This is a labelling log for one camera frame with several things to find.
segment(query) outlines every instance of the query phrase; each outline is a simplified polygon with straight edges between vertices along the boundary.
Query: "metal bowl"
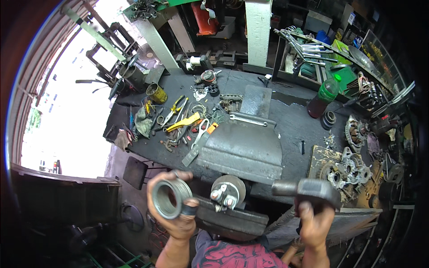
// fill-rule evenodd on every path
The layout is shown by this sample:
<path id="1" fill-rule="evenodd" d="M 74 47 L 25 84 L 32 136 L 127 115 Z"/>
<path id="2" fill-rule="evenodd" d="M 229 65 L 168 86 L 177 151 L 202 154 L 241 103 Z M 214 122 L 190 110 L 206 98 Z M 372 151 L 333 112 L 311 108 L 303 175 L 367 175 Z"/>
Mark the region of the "metal bowl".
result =
<path id="1" fill-rule="evenodd" d="M 350 45 L 348 46 L 350 56 L 352 56 L 356 61 L 358 61 L 367 71 L 372 72 L 374 75 L 378 75 L 378 71 L 375 68 L 371 60 L 359 49 Z"/>

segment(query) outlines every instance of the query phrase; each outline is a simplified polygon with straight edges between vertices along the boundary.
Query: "plastic bottle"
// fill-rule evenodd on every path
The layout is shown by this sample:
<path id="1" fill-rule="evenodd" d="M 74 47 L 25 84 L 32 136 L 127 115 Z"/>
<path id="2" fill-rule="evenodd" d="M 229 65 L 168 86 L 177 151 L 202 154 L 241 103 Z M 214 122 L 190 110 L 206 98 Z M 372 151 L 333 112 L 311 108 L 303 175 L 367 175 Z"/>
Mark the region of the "plastic bottle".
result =
<path id="1" fill-rule="evenodd" d="M 326 107 L 330 104 L 335 97 L 337 97 L 340 90 L 341 76 L 335 74 L 334 77 L 327 79 L 319 88 L 317 95 L 307 105 L 307 112 L 313 118 L 319 118 L 325 112 Z"/>

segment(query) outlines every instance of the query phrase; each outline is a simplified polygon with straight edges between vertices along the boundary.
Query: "wrench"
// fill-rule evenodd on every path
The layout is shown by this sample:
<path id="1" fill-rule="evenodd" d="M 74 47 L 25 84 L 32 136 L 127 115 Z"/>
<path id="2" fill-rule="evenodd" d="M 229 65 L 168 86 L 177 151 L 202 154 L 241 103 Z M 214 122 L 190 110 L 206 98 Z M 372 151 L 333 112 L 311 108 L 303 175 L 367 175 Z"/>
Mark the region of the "wrench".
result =
<path id="1" fill-rule="evenodd" d="M 230 119 L 231 120 L 243 121 L 243 122 L 247 122 L 247 123 L 251 123 L 251 124 L 255 124 L 255 125 L 260 125 L 260 126 L 267 126 L 268 125 L 267 122 L 261 123 L 261 122 L 258 122 L 258 121 L 255 121 L 255 120 L 251 120 L 251 119 L 243 119 L 243 118 L 236 117 L 235 114 L 230 114 Z"/>

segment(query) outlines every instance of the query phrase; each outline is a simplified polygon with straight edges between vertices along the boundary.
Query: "dark workbench surface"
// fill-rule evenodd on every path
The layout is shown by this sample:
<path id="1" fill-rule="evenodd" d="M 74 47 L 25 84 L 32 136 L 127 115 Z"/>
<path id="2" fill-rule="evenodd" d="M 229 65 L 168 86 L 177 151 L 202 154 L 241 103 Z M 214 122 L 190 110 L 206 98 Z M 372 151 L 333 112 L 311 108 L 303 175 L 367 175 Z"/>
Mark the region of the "dark workbench surface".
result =
<path id="1" fill-rule="evenodd" d="M 232 93 L 244 95 L 246 85 L 263 87 L 258 76 L 259 75 L 253 73 L 223 69 L 217 78 L 217 82 L 221 94 Z M 180 95 L 189 97 L 189 102 L 195 100 L 192 92 L 190 91 L 191 85 L 194 84 L 192 75 L 163 76 L 159 84 L 168 94 L 168 100 L 164 104 L 164 111 L 162 113 L 164 117 L 168 115 L 170 112 L 169 108 L 171 108 Z M 274 84 L 272 82 L 268 84 L 268 87 L 273 91 L 286 95 L 283 96 L 282 94 L 273 93 L 273 98 L 279 95 L 283 98 L 284 102 L 288 103 L 288 105 L 286 105 L 279 100 L 272 99 L 269 110 L 269 119 L 277 122 L 275 132 L 280 134 L 283 151 L 283 172 L 281 178 L 285 180 L 298 181 L 299 179 L 307 176 L 312 146 L 320 145 L 326 147 L 323 142 L 323 137 L 328 136 L 329 132 L 322 128 L 319 119 L 311 118 L 305 108 L 305 102 L 311 100 L 316 95 L 316 92 L 301 86 L 288 84 L 290 86 L 288 87 L 284 84 Z M 213 105 L 218 101 L 219 97 L 211 97 L 207 94 L 207 97 L 202 99 L 200 102 L 211 110 Z M 334 101 L 328 106 L 328 109 L 335 110 L 339 107 L 339 102 Z M 138 109 L 139 107 L 133 107 L 133 114 L 135 114 Z M 109 142 L 113 142 L 115 140 L 118 133 L 118 127 L 113 129 L 108 137 L 106 137 L 106 133 L 113 124 L 121 127 L 122 122 L 129 122 L 129 110 L 129 106 L 126 107 L 118 104 L 113 105 L 103 134 Z M 335 135 L 337 150 L 340 152 L 343 151 L 345 146 L 348 146 L 348 143 L 345 140 L 344 126 L 351 113 L 353 113 L 353 110 L 349 108 L 343 108 L 339 110 L 339 113 L 336 113 L 337 122 L 332 128 L 332 133 Z M 208 170 L 197 165 L 195 160 L 186 168 L 181 161 L 189 152 L 190 144 L 192 144 L 193 140 L 190 141 L 188 146 L 181 143 L 177 148 L 173 148 L 173 153 L 170 153 L 162 144 L 160 144 L 160 140 L 166 140 L 165 135 L 165 133 L 160 131 L 157 132 L 155 137 L 151 136 L 150 140 L 141 138 L 137 142 L 134 142 L 133 146 L 129 145 L 128 150 L 172 169 L 190 170 L 193 172 L 194 177 L 201 178 L 201 180 L 205 182 L 213 182 L 216 178 L 221 176 L 221 173 L 219 172 Z M 305 154 L 303 155 L 300 151 L 301 141 L 305 141 Z M 366 165 L 369 166 L 371 163 L 369 155 L 366 152 L 366 146 L 361 150 L 361 154 Z M 251 195 L 268 200 L 276 200 L 289 204 L 293 203 L 292 198 L 273 197 L 271 195 L 271 186 L 265 184 L 254 184 Z"/>

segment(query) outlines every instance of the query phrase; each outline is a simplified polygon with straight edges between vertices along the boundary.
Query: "right hand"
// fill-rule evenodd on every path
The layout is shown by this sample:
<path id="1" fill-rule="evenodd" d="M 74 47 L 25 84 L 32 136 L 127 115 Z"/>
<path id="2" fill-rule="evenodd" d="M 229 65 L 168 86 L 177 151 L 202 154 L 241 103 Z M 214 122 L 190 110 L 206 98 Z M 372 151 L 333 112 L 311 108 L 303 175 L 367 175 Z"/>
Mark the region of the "right hand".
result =
<path id="1" fill-rule="evenodd" d="M 334 220 L 335 210 L 326 205 L 322 212 L 315 215 L 311 203 L 303 201 L 299 204 L 298 212 L 302 224 L 299 235 L 305 247 L 325 248 L 326 236 Z"/>
<path id="2" fill-rule="evenodd" d="M 177 176 L 184 181 L 192 180 L 193 175 L 191 172 L 176 171 L 176 173 Z M 195 215 L 180 214 L 179 217 L 175 219 L 167 220 L 159 215 L 152 200 L 152 190 L 157 182 L 162 180 L 175 180 L 176 173 L 161 172 L 149 180 L 147 187 L 148 209 L 155 219 L 157 219 L 157 221 L 167 230 L 171 237 L 177 240 L 189 240 L 196 228 Z M 191 207 L 197 207 L 199 202 L 196 198 L 188 198 L 183 202 L 183 204 Z"/>

